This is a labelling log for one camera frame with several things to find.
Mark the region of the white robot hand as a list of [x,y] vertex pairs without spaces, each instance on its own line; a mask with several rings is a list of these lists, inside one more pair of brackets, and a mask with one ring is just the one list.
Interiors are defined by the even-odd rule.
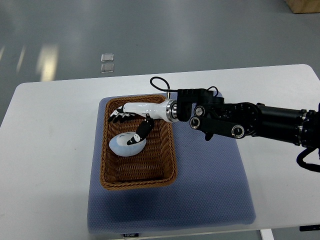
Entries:
[[161,103],[128,102],[116,108],[109,116],[108,122],[124,123],[137,118],[136,115],[130,115],[129,113],[144,118],[149,115],[152,119],[145,119],[140,123],[133,137],[127,141],[128,146],[144,141],[154,128],[154,120],[161,119],[168,123],[176,123],[179,121],[177,117],[177,101],[174,99],[166,99]]

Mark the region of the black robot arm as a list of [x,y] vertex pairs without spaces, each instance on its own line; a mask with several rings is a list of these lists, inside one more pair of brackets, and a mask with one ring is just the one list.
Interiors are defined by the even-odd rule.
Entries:
[[263,137],[309,149],[320,146],[320,114],[314,110],[295,110],[250,102],[225,103],[211,88],[178,89],[177,98],[162,103],[128,102],[116,108],[109,122],[124,122],[142,116],[147,122],[162,119],[169,123],[189,122],[205,133],[242,139]]

